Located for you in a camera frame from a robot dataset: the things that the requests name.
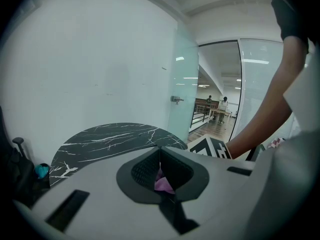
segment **door handle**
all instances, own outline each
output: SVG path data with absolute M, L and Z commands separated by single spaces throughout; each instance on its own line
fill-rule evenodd
M 170 101 L 176 102 L 175 104 L 178 105 L 179 101 L 184 101 L 184 99 L 180 98 L 179 96 L 171 96 Z

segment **glass door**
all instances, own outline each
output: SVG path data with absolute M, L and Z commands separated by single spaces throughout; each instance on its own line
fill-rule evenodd
M 282 59 L 283 44 L 279 42 L 241 39 L 242 90 L 238 120 L 231 139 L 237 136 L 257 113 L 264 100 L 270 82 Z M 288 120 L 262 144 L 267 147 L 275 138 L 287 139 L 294 121 L 292 114 Z
M 198 85 L 198 44 L 178 21 L 172 67 L 172 94 L 168 131 L 187 143 Z

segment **black and white pattern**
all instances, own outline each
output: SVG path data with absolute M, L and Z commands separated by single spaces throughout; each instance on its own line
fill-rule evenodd
M 188 148 L 170 132 L 147 124 L 110 123 L 84 130 L 56 152 L 50 168 L 50 185 L 54 187 L 96 161 L 153 146 Z
M 205 134 L 188 144 L 190 152 L 208 157 L 231 159 L 226 144 L 219 139 Z
M 216 138 L 210 138 L 215 154 L 218 158 L 231 159 L 229 152 L 227 150 L 226 144 L 222 140 Z
M 190 152 L 193 153 L 197 153 L 197 154 L 201 154 L 201 155 L 205 155 L 205 156 L 209 156 L 212 157 L 211 151 L 210 151 L 210 147 L 208 145 L 207 139 L 204 138 L 203 140 L 201 140 L 197 145 L 195 145 L 194 147 L 190 148 L 189 150 Z

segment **person's arm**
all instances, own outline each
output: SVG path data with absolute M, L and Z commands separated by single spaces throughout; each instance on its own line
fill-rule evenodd
M 233 159 L 269 138 L 291 115 L 283 94 L 304 68 L 307 45 L 298 37 L 283 41 L 283 55 L 266 95 L 248 125 L 226 146 Z

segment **floor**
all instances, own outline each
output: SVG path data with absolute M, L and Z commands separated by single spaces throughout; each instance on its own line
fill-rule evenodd
M 224 141 L 227 143 L 230 139 L 232 130 L 234 128 L 236 119 L 231 117 L 229 119 L 229 123 L 226 126 L 228 118 L 224 117 L 224 124 L 219 124 L 218 119 L 211 120 L 209 123 L 201 126 L 200 128 L 194 130 L 193 132 L 189 133 L 187 143 L 193 142 L 194 140 L 200 138 L 205 134 L 210 134 L 215 138 Z

